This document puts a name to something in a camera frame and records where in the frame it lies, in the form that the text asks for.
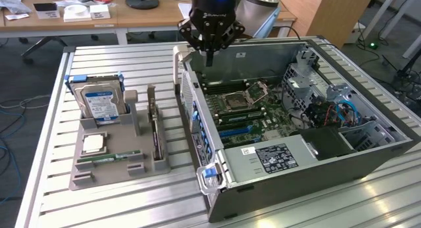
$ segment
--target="blue hard drive label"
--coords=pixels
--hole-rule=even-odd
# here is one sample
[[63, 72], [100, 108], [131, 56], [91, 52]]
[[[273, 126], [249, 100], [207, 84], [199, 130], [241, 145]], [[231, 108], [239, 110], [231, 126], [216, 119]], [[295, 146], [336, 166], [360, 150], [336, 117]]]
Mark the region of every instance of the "blue hard drive label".
[[288, 170], [297, 167], [297, 161], [288, 150], [287, 145], [279, 144], [267, 148], [256, 149], [267, 173]]
[[85, 94], [92, 117], [97, 121], [111, 121], [117, 119], [117, 106], [112, 102], [113, 94], [111, 91], [89, 92]]

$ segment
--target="wooden desk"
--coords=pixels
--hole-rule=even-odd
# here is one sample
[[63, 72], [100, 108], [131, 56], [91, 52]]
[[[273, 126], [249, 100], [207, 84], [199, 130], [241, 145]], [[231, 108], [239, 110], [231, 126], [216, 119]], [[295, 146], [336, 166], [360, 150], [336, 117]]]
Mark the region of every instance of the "wooden desk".
[[[12, 21], [6, 19], [4, 15], [11, 13], [4, 10], [4, 15], [0, 13], [0, 38], [115, 33], [119, 44], [128, 44], [125, 34], [129, 32], [176, 31], [177, 23], [183, 20], [179, 3], [191, 2], [189, 0], [159, 0], [157, 8], [137, 10], [125, 5], [125, 0], [113, 0], [117, 5], [109, 8], [111, 19], [65, 23], [63, 7], [60, 7], [61, 18], [39, 19], [36, 15], [32, 4], [53, 1], [57, 0], [23, 0], [34, 12], [28, 18]], [[275, 26], [291, 26], [295, 20], [296, 16], [283, 6]], [[285, 37], [288, 32], [289, 29], [281, 29], [279, 36]]]
[[[179, 3], [191, 3], [189, 0], [159, 0], [159, 7], [151, 10], [136, 10], [127, 5], [117, 6], [119, 27], [153, 27], [153, 26], [177, 26], [183, 15], [179, 9]], [[277, 17], [279, 22], [295, 21], [296, 16], [287, 10], [281, 4], [281, 12]]]
[[[3, 17], [4, 20], [4, 30], [7, 31], [20, 31], [23, 28], [31, 29], [32, 31], [49, 31], [49, 30], [69, 30], [69, 29], [91, 29], [91, 28], [104, 28], [104, 25], [108, 27], [117, 26], [117, 8], [109, 8], [109, 19], [99, 19], [92, 21], [84, 22], [64, 22], [63, 15], [64, 15], [64, 8], [59, 7], [60, 9], [60, 18], [53, 19], [39, 19], [34, 3], [44, 3], [44, 2], [53, 2], [59, 0], [23, 0], [23, 3], [32, 9], [32, 13], [30, 13], [28, 18], [18, 19], [18, 20], [8, 20]], [[4, 15], [11, 15], [12, 13], [6, 10]]]

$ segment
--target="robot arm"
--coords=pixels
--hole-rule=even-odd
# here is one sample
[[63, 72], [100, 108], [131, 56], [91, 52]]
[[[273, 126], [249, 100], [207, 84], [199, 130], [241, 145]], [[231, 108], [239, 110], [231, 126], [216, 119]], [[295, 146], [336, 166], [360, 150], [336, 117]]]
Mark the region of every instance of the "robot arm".
[[[225, 49], [244, 31], [249, 36], [261, 37], [264, 34], [257, 33], [264, 30], [263, 27], [268, 33], [275, 23], [280, 10], [279, 0], [241, 0], [237, 10], [236, 2], [237, 0], [192, 0], [189, 18], [179, 23], [183, 37], [207, 56], [207, 67], [212, 66], [213, 54]], [[192, 35], [192, 26], [199, 31], [199, 37]]]
[[[192, 25], [200, 36], [192, 35]], [[192, 47], [207, 56], [212, 66], [213, 54], [225, 49], [244, 33], [236, 21], [236, 0], [192, 0], [189, 18], [179, 23], [179, 31]]]

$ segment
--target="chair wheel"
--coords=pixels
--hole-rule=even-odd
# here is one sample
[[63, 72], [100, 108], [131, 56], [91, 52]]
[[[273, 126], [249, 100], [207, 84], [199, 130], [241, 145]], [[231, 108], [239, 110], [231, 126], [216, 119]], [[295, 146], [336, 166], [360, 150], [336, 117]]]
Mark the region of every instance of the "chair wheel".
[[23, 43], [23, 44], [27, 44], [28, 43], [28, 39], [27, 38], [19, 38], [19, 42]]
[[34, 59], [23, 58], [22, 60], [24, 61], [24, 64], [28, 64], [28, 65], [34, 64]]
[[95, 41], [97, 41], [100, 38], [99, 38], [97, 35], [91, 35], [91, 39], [95, 40]]

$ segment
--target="blue cable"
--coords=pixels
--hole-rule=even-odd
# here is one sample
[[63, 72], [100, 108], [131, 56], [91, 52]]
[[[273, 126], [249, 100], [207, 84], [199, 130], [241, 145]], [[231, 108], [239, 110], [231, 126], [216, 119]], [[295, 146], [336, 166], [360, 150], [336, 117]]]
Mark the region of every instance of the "blue cable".
[[12, 134], [16, 133], [16, 132], [22, 129], [22, 127], [24, 126], [24, 123], [26, 123], [26, 116], [24, 116], [23, 114], [8, 113], [8, 112], [4, 112], [4, 111], [2, 111], [2, 110], [0, 110], [0, 113], [8, 114], [8, 115], [20, 116], [22, 119], [23, 119], [23, 120], [22, 120], [22, 123], [20, 123], [20, 125], [19, 125], [19, 127], [18, 127], [10, 134], [7, 134], [6, 136], [0, 136], [0, 138], [7, 138], [7, 137], [12, 136]]
[[[336, 104], [336, 112], [340, 112], [340, 104], [347, 104], [347, 105], [351, 106], [351, 108], [353, 108], [355, 114], [356, 114], [356, 116], [357, 116], [357, 117], [356, 117], [357, 123], [360, 123], [359, 111], [357, 111], [357, 108], [356, 108], [355, 104], [353, 104], [351, 101], [345, 101], [345, 100], [340, 101], [340, 102]], [[340, 117], [340, 119], [341, 119], [343, 121], [345, 121], [345, 118], [344, 118], [344, 116], [343, 116], [340, 113], [339, 113], [339, 117]]]
[[6, 153], [10, 154], [10, 157], [12, 158], [12, 162], [14, 162], [14, 166], [15, 166], [15, 169], [16, 169], [16, 173], [18, 173], [18, 186], [16, 186], [16, 189], [15, 191], [11, 193], [11, 195], [3, 199], [3, 201], [0, 201], [0, 205], [19, 192], [19, 188], [20, 188], [20, 183], [22, 183], [22, 178], [20, 178], [20, 171], [19, 171], [19, 168], [18, 168], [18, 164], [16, 164], [16, 158], [15, 158], [15, 155], [14, 153], [6, 148], [6, 147], [2, 147], [0, 148], [6, 151]]
[[[24, 123], [26, 123], [26, 116], [23, 114], [15, 114], [15, 113], [8, 113], [8, 112], [4, 112], [0, 110], [0, 113], [3, 114], [8, 114], [8, 115], [16, 115], [16, 116], [20, 116], [22, 117], [22, 123], [19, 125], [19, 127], [10, 133], [7, 134], [6, 136], [2, 136], [0, 138], [7, 138], [10, 137], [14, 133], [18, 132], [19, 129], [22, 129], [22, 127], [24, 126]], [[0, 149], [4, 150], [6, 153], [8, 153], [8, 156], [10, 158], [12, 159], [12, 163], [14, 163], [14, 166], [15, 166], [15, 169], [16, 169], [16, 173], [18, 173], [18, 186], [16, 186], [16, 189], [15, 191], [11, 193], [11, 195], [3, 200], [0, 201], [0, 205], [6, 203], [6, 201], [14, 197], [14, 195], [19, 192], [19, 189], [20, 189], [20, 185], [22, 185], [22, 177], [20, 177], [20, 171], [19, 171], [19, 167], [18, 167], [18, 163], [16, 163], [16, 158], [15, 158], [15, 154], [12, 153], [12, 151], [10, 151], [6, 147], [0, 146]]]

